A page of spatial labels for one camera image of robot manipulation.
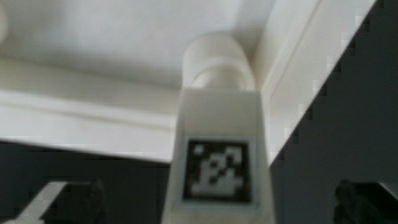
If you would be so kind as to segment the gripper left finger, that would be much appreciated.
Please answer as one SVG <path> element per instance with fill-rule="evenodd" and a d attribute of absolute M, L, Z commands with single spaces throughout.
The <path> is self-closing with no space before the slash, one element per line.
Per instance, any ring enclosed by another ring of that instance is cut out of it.
<path fill-rule="evenodd" d="M 101 183 L 47 182 L 10 224 L 106 224 Z"/>

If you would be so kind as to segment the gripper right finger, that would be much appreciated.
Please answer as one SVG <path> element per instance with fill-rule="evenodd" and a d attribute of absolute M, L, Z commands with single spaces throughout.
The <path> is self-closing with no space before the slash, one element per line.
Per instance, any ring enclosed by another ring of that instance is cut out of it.
<path fill-rule="evenodd" d="M 398 224 L 398 196 L 383 183 L 342 179 L 333 196 L 333 224 Z"/>

